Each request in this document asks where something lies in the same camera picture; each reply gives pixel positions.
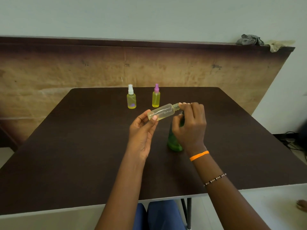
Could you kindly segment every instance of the table leg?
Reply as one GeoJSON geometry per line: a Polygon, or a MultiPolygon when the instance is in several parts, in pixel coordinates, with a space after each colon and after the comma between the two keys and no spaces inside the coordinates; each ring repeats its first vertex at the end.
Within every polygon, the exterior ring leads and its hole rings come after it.
{"type": "Polygon", "coordinates": [[[187,222],[187,229],[191,229],[191,215],[192,215],[192,198],[187,198],[187,206],[185,205],[185,199],[181,199],[183,212],[185,214],[185,220],[187,222]]]}

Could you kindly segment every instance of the blue jeans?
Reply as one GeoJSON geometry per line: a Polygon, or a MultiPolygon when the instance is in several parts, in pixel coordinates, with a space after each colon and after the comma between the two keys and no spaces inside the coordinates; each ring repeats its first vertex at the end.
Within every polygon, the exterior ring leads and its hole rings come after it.
{"type": "Polygon", "coordinates": [[[174,200],[151,202],[147,212],[143,204],[136,209],[133,230],[185,230],[174,200]]]}

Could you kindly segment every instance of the forearm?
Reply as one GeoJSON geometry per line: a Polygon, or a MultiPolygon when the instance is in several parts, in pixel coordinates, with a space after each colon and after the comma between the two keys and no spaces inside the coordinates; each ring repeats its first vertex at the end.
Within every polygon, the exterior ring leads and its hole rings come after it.
{"type": "Polygon", "coordinates": [[[95,230],[132,229],[145,161],[126,152],[95,230]]]}
{"type": "MultiPolygon", "coordinates": [[[[223,174],[210,154],[194,160],[193,164],[204,184],[223,174]]],[[[217,179],[206,189],[225,230],[269,229],[227,177],[217,179]]]]}

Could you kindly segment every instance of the foot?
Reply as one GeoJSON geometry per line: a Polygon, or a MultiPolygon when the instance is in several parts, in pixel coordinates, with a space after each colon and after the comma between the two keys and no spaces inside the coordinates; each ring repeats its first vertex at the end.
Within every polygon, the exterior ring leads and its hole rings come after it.
{"type": "Polygon", "coordinates": [[[307,201],[306,200],[298,200],[296,202],[296,207],[304,212],[307,212],[307,201]]]}

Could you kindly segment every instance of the bottle neck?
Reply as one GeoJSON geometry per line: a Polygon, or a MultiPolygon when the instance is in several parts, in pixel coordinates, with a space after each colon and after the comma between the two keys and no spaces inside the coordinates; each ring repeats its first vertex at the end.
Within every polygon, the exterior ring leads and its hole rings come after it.
{"type": "Polygon", "coordinates": [[[172,105],[172,108],[173,108],[175,111],[180,110],[179,103],[176,103],[176,104],[172,105]]]}

